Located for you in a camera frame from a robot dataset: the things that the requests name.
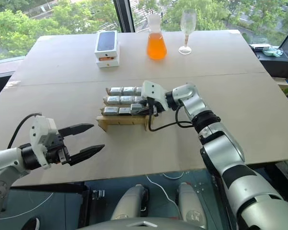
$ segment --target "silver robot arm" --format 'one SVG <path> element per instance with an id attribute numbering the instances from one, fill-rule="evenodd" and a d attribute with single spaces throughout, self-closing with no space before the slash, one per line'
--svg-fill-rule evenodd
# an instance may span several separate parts
<path id="1" fill-rule="evenodd" d="M 288 230 L 288 202 L 260 174 L 244 163 L 242 148 L 187 83 L 170 92 L 145 81 L 142 96 L 160 102 L 164 110 L 182 104 L 203 147 L 201 156 L 208 171 L 222 179 L 230 207 L 240 230 Z"/>
<path id="2" fill-rule="evenodd" d="M 63 142 L 64 137 L 91 127 L 91 124 L 79 124 L 57 130 L 53 119 L 37 115 L 30 129 L 30 143 L 0 151 L 0 212 L 11 185 L 31 170 L 48 169 L 52 163 L 72 166 L 99 152 L 104 145 L 91 146 L 70 156 Z"/>

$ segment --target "desk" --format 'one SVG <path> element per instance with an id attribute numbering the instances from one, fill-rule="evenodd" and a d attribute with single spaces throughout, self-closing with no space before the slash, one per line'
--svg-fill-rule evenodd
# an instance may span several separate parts
<path id="1" fill-rule="evenodd" d="M 0 94 L 0 149 L 6 148 L 20 120 L 42 112 L 62 128 L 93 123 L 100 115 L 105 88 L 139 86 L 150 79 L 172 89 L 192 82 L 240 143 L 246 163 L 288 159 L 288 101 L 266 73 L 240 34 L 232 31 L 196 31 L 189 38 L 193 52 L 182 56 L 179 32 L 164 33 L 165 60 L 145 54 L 147 34 L 119 34 L 121 64 L 98 69 L 95 34 L 41 37 L 12 76 L 21 81 Z M 180 119 L 186 119 L 181 112 Z M 174 121 L 165 112 L 153 127 Z M 27 143 L 31 124 L 25 123 L 14 146 Z M 14 186 L 52 184 L 204 168 L 196 132 L 171 126 L 158 132 L 142 126 L 98 126 L 67 137 L 71 154 L 95 144 L 106 146 L 73 167 L 54 165 L 38 169 Z"/>

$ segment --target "wine glass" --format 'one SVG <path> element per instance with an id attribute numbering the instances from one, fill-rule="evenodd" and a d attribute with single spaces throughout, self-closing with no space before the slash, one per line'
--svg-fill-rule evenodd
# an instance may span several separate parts
<path id="1" fill-rule="evenodd" d="M 193 9 L 186 9 L 182 12 L 180 28 L 185 33 L 184 46 L 181 46 L 178 51 L 181 54 L 189 54 L 192 49 L 187 46 L 189 35 L 195 30 L 196 26 L 196 12 Z"/>

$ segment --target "orange juice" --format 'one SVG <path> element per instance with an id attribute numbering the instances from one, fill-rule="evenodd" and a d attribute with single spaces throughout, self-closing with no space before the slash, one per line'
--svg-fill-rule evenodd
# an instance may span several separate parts
<path id="1" fill-rule="evenodd" d="M 161 60 L 167 54 L 161 33 L 151 33 L 148 37 L 147 54 L 153 60 Z"/>

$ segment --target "phone box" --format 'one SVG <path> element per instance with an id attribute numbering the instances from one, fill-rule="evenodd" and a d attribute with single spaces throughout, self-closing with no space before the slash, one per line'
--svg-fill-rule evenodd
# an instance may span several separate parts
<path id="1" fill-rule="evenodd" d="M 103 67 L 113 67 L 113 66 L 119 66 L 120 65 L 120 46 L 117 44 L 117 50 L 116 50 L 116 56 L 113 57 L 111 60 L 105 60 L 105 61 L 100 61 L 99 57 L 96 58 L 96 64 L 99 68 Z"/>
<path id="2" fill-rule="evenodd" d="M 288 95 L 288 78 L 273 78 L 284 94 Z"/>
<path id="3" fill-rule="evenodd" d="M 102 31 L 97 33 L 95 46 L 96 58 L 118 57 L 117 31 Z"/>

